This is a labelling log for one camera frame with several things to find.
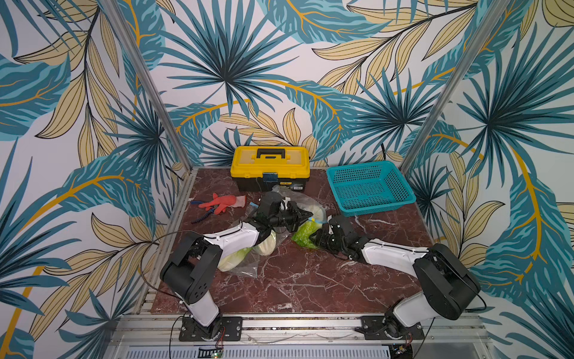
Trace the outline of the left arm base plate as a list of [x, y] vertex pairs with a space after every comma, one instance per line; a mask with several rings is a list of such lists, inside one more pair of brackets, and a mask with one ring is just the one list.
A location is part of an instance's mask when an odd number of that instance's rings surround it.
[[209, 326], [203, 326], [196, 319], [186, 317], [182, 320], [179, 341], [203, 342], [223, 339], [224, 342], [239, 342], [242, 329], [242, 317], [218, 316]]

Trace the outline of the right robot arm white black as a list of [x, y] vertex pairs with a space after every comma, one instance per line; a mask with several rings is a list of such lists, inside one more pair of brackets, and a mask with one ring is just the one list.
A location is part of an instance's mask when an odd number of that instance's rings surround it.
[[394, 269], [417, 279], [421, 291], [400, 300], [385, 314], [385, 326], [397, 331], [437, 317], [458, 320], [481, 291], [475, 275], [448, 246], [440, 243], [428, 248], [410, 247], [360, 236], [341, 215], [323, 224], [310, 240], [331, 254]]

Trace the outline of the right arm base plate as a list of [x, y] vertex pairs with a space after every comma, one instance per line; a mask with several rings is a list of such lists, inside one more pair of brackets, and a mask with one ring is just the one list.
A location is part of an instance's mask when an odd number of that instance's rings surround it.
[[403, 326], [398, 320], [386, 316], [362, 316], [354, 331], [366, 340], [422, 340], [425, 336], [420, 324]]

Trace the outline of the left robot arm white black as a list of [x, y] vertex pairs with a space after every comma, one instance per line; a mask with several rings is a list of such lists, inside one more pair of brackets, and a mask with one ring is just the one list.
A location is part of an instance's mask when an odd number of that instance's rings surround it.
[[221, 313], [209, 289], [222, 259], [240, 250], [252, 249], [268, 239], [273, 230], [296, 232], [313, 217], [293, 201], [270, 191], [257, 209], [240, 224], [219, 233], [186, 235], [164, 264], [160, 279], [183, 301], [194, 324], [213, 337], [221, 326]]

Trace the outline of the clear zipper bag blue seal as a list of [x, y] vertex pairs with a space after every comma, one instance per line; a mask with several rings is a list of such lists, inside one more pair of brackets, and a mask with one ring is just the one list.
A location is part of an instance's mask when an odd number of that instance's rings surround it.
[[[257, 266], [260, 257], [268, 257], [261, 256], [254, 251], [254, 248], [267, 239], [272, 232], [271, 230], [267, 233], [260, 233], [251, 224], [251, 215], [254, 214], [257, 208], [251, 209], [251, 212], [249, 212], [246, 217], [236, 221], [236, 223], [234, 223], [229, 229], [222, 230], [210, 236], [211, 243], [217, 245], [222, 250], [220, 260], [236, 251], [240, 251], [244, 248], [252, 248], [251, 253], [245, 257], [243, 262], [228, 272], [234, 272], [237, 275], [242, 276], [255, 277], [257, 275]], [[273, 231], [277, 234], [279, 229], [280, 228], [275, 228]]]

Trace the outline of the chinese cabbage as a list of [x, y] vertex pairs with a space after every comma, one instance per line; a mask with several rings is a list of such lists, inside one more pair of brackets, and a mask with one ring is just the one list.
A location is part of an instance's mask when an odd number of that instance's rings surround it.
[[218, 270], [221, 272], [228, 272], [243, 262], [246, 256], [251, 253], [252, 248], [244, 248], [236, 251], [229, 256], [224, 257], [218, 264]]
[[315, 232], [320, 230], [321, 227], [322, 227], [322, 225], [320, 225], [320, 224], [306, 220], [299, 227], [299, 229], [292, 235], [291, 240], [295, 244], [299, 245], [302, 248], [307, 248], [307, 249], [312, 249], [312, 250], [318, 249], [318, 246], [316, 246], [313, 243], [311, 236], [312, 236], [312, 234], [314, 234]]
[[277, 246], [277, 234], [275, 231], [272, 230], [269, 237], [260, 244], [258, 244], [254, 248], [254, 251], [261, 256], [269, 256], [274, 252], [276, 246]]

